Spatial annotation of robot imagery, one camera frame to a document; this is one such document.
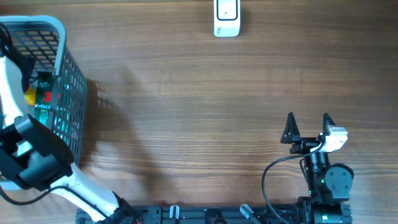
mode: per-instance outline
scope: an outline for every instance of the yellow object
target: yellow object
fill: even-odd
[[[24,93],[25,94],[25,100],[28,105],[35,106],[36,102],[36,90],[32,88],[32,86],[29,87],[29,89]]]

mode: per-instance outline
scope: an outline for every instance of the basket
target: basket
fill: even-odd
[[[34,72],[53,73],[51,109],[45,125],[68,144],[78,165],[87,83],[66,46],[63,24],[52,16],[3,16],[0,22],[11,33],[14,46],[36,59]]]

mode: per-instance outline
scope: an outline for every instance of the wooden surface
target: wooden surface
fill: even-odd
[[[81,168],[133,205],[263,205],[261,174],[329,112],[349,131],[330,155],[356,173],[355,223],[398,220],[397,4],[243,1],[239,37],[213,35],[212,2],[3,6],[50,14],[88,79]],[[269,172],[274,203],[307,195],[299,161]],[[38,192],[11,192],[27,200]],[[1,223],[72,223],[51,195]]]

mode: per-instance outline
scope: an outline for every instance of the wooden table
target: wooden table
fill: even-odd
[[[239,37],[213,35],[213,2],[2,6],[50,14],[88,79],[81,168],[133,205],[264,205],[261,174],[329,112],[349,139],[330,155],[355,171],[355,223],[398,219],[398,5],[243,1]],[[299,161],[269,172],[274,203],[308,195]],[[18,200],[39,193],[10,192]],[[73,223],[51,195],[1,223]]]

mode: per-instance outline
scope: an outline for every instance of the gray plastic basket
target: gray plastic basket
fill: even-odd
[[[3,16],[0,22],[11,33],[14,46],[36,58],[35,71],[53,72],[53,97],[46,126],[68,144],[78,165],[87,83],[66,46],[63,24],[52,16]]]

